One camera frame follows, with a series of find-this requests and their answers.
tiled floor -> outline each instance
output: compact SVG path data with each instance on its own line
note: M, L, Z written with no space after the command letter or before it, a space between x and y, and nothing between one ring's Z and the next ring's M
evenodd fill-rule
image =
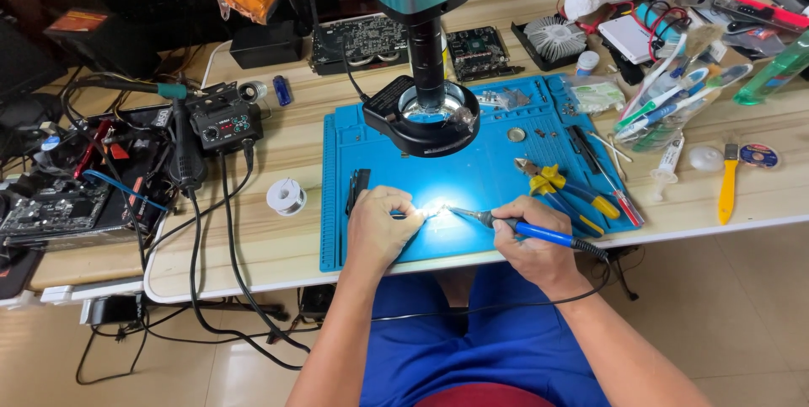
M603 296L644 337L705 391L716 405L797 407L809 404L809 224L649 245L624 261L631 303L618 285ZM263 302L295 303L293 290L264 294ZM157 311L159 319L170 313ZM219 328L263 332L247 312L206 312ZM280 406L296 373L249 345L196 345L150 337L136 375L89 387L74 381L89 337L78 308L0 311L0 393L3 405L172 407ZM155 327L167 336L217 340L193 314ZM87 380L126 371L139 334L116 344L96 340L86 360ZM295 335L310 345L316 332ZM290 364L304 353L288 344L262 345Z

hand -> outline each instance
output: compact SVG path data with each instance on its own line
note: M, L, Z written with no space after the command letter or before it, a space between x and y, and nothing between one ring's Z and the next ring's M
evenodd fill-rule
M506 257L524 278L536 284L551 300L570 298L591 289L581 276L573 258L573 249L537 238L518 241L514 231L503 221L508 217L523 218L529 224L571 235L571 219L527 195L500 208L492 209L494 247Z
M349 218L349 248L346 267L381 278L402 247L424 223L424 215L410 203L413 196L387 186L377 186L359 193ZM394 219L398 210L404 219Z

motherboard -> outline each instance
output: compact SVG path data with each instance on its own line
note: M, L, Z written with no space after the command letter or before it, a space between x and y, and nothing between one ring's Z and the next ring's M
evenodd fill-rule
M346 60L354 70L369 70L408 62L407 28L382 15L338 21L312 36L311 68L320 75L344 73Z
M107 185L56 179L31 198L18 199L0 225L0 237L89 230L109 196Z
M447 33L447 44L458 81L514 75L524 70L507 65L508 52L493 27Z

green bottle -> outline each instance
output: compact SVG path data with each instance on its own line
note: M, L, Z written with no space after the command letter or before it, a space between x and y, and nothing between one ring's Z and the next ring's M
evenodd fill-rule
M762 103L770 94L788 83L809 65L809 30L773 58L735 96L742 105Z

pliers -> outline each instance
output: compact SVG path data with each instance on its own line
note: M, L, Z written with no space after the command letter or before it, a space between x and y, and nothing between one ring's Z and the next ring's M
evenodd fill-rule
M522 173L531 177L528 183L531 187L530 195L541 194L553 208L570 216L573 227L586 235L598 238L603 236L604 230L581 215L567 200L557 194L557 188L576 195L610 219L617 219L621 215L618 208L591 187L562 176L559 173L559 165L545 166L540 169L525 158L516 158L514 165Z

